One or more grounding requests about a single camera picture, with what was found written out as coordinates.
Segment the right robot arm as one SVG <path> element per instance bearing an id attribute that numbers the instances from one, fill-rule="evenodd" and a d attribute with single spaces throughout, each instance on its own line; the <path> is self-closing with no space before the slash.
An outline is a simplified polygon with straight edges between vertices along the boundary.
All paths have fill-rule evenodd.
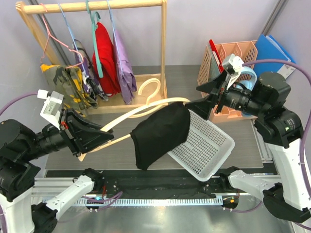
<path id="1" fill-rule="evenodd" d="M 311 217 L 311 195 L 308 188 L 310 172 L 306 168 L 303 136 L 307 131 L 299 116 L 284 103 L 291 87 L 275 72 L 264 72 L 252 89 L 244 84 L 230 86 L 228 75 L 221 73 L 213 81 L 197 87 L 206 97 L 189 102 L 186 107 L 203 119 L 211 110 L 222 107 L 253 115 L 254 127 L 272 153 L 281 177 L 268 183 L 230 167 L 220 174 L 219 186 L 225 192 L 239 189 L 261 200 L 274 217 L 302 224 Z"/>

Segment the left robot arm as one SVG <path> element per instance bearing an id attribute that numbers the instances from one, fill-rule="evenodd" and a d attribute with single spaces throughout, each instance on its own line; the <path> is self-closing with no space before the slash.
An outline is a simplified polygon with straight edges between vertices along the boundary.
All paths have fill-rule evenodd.
<path id="1" fill-rule="evenodd" d="M 91 168 L 59 195 L 32 204 L 35 177 L 40 168 L 32 160 L 69 148 L 82 156 L 113 139 L 113 131 L 83 119 L 74 110 L 61 112 L 58 127 L 48 124 L 35 133 L 14 119 L 0 124 L 0 222 L 4 233 L 50 233 L 59 218 L 78 199 L 103 189 L 103 175 Z"/>

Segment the beige wooden hanger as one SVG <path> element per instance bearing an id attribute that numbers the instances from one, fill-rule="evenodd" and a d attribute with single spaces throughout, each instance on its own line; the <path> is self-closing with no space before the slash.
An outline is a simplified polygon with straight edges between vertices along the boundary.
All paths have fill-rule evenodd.
<path id="1" fill-rule="evenodd" d="M 156 83 L 157 86 L 156 86 L 155 91 L 147 97 L 146 103 L 144 105 L 137 107 L 137 108 L 121 115 L 120 117 L 114 119 L 113 121 L 111 121 L 108 124 L 106 124 L 105 126 L 103 126 L 100 130 L 103 132 L 108 132 L 114 126 L 120 124 L 122 121 L 124 121 L 128 118 L 139 118 L 139 117 L 143 117 L 143 116 L 149 115 L 151 113 L 154 113 L 155 111 L 159 110 L 162 106 L 164 106 L 166 103 L 182 102 L 185 105 L 186 103 L 190 102 L 189 99 L 182 98 L 182 97 L 166 98 L 166 99 L 151 102 L 151 99 L 156 96 L 156 94 L 160 91 L 160 88 L 161 88 L 160 80 L 158 80 L 156 78 L 150 78 L 150 79 L 146 80 L 140 86 L 140 88 L 138 89 L 138 95 L 139 96 L 142 94 L 144 88 L 150 83 Z"/>

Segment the black trousers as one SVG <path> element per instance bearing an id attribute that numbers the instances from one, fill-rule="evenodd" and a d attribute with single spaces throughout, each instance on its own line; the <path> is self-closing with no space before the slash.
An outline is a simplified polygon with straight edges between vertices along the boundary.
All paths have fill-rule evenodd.
<path id="1" fill-rule="evenodd" d="M 182 102 L 174 102 L 150 115 L 132 132 L 136 166 L 147 170 L 156 160 L 187 140 L 190 112 Z"/>

